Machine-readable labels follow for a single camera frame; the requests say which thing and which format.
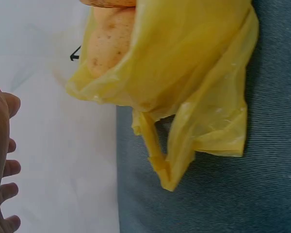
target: skin spot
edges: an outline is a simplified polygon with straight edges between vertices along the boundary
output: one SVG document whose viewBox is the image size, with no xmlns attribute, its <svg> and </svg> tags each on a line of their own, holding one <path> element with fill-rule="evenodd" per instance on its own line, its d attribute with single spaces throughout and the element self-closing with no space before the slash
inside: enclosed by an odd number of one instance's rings
<svg viewBox="0 0 291 233">
<path fill-rule="evenodd" d="M 109 25 L 108 25 L 108 28 L 109 28 L 109 29 L 113 29 L 113 28 L 115 28 L 115 24 L 114 24 L 114 23 L 109 24 Z"/>
</svg>

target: yellow plastic bag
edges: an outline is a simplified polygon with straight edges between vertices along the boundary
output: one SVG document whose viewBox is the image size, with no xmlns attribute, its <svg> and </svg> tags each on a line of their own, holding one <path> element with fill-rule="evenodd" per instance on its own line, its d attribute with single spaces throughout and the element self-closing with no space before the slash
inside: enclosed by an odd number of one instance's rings
<svg viewBox="0 0 291 233">
<path fill-rule="evenodd" d="M 245 68 L 258 37 L 251 0 L 138 0 L 130 50 L 94 79 L 85 62 L 67 83 L 81 100 L 131 106 L 162 187 L 173 191 L 194 151 L 240 157 L 246 136 Z M 163 155 L 154 123 L 176 115 Z"/>
</svg>

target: white paper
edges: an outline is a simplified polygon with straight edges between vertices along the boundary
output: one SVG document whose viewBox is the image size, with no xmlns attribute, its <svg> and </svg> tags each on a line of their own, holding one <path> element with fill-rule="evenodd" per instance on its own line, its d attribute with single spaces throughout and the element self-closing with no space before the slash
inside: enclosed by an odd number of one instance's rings
<svg viewBox="0 0 291 233">
<path fill-rule="evenodd" d="M 118 233 L 115 107 L 75 100 L 89 8 L 78 0 L 0 0 L 0 88 L 22 100 L 11 121 L 19 195 L 3 206 L 22 233 Z"/>
</svg>

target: blue denim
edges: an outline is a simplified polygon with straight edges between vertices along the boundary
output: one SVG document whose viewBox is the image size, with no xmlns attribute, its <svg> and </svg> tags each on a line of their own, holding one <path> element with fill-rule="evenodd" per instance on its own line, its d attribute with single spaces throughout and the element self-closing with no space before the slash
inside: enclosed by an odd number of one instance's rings
<svg viewBox="0 0 291 233">
<path fill-rule="evenodd" d="M 121 233 L 291 233 L 291 0 L 253 5 L 260 38 L 247 69 L 244 157 L 197 153 L 176 191 L 165 191 L 131 109 L 118 107 Z M 157 124 L 164 150 L 171 122 Z"/>
</svg>

